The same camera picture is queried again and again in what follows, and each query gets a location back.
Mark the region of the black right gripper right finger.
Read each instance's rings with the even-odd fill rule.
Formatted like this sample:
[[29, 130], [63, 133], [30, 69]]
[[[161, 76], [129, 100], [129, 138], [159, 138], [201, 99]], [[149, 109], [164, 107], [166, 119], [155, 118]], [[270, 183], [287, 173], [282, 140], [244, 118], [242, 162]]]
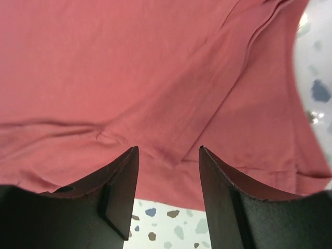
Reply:
[[307, 197], [265, 185], [206, 147], [199, 172], [212, 248], [331, 248], [331, 191]]

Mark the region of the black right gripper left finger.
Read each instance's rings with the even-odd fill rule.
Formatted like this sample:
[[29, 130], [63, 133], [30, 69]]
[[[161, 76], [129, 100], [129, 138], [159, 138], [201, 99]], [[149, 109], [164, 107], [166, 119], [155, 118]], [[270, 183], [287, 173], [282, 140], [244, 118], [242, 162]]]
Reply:
[[1, 186], [1, 248], [122, 248], [138, 172], [134, 146], [53, 193]]

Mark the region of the dusty red t shirt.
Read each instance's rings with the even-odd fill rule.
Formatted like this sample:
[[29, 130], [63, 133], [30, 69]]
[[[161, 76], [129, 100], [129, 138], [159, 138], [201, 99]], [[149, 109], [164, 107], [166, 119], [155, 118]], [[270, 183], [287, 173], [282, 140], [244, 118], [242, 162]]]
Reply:
[[140, 149], [136, 196], [204, 208], [198, 150], [310, 195], [331, 172], [295, 89], [306, 1], [1, 1], [1, 183], [53, 192]]

